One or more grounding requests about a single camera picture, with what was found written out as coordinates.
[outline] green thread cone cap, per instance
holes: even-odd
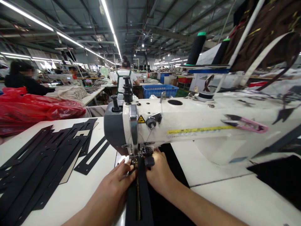
[[[206,32],[203,31],[203,32],[198,33],[198,36],[201,36],[201,35],[206,35]]]

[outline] yellow warning sticker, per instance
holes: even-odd
[[[194,128],[194,129],[181,129],[181,130],[168,130],[168,135],[183,135],[183,136],[193,136],[200,133],[206,132],[219,132],[221,130],[236,129],[233,126],[216,126],[207,128]]]
[[[145,120],[144,120],[144,118],[142,116],[139,117],[138,123],[145,123]]]

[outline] green floor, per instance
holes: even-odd
[[[186,97],[188,96],[188,94],[189,94],[189,88],[186,88],[185,90],[179,89],[175,97]]]

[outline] green apron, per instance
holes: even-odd
[[[129,71],[129,75],[119,75],[118,72],[116,71],[116,74],[117,74],[117,76],[118,76],[118,78],[117,78],[117,93],[116,93],[116,94],[123,94],[122,92],[118,92],[118,88],[119,88],[119,78],[120,78],[120,77],[128,77],[128,76],[131,77],[131,73],[132,73],[132,71]],[[131,84],[132,92],[134,93],[132,81],[129,80],[129,83]]]

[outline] yellow measuring tape sticker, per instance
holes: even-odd
[[[207,127],[207,128],[195,128],[195,129],[182,129],[182,130],[168,130],[167,134],[184,134],[184,133],[202,133],[208,131],[218,131],[226,129],[236,129],[233,126],[216,126],[216,127]]]

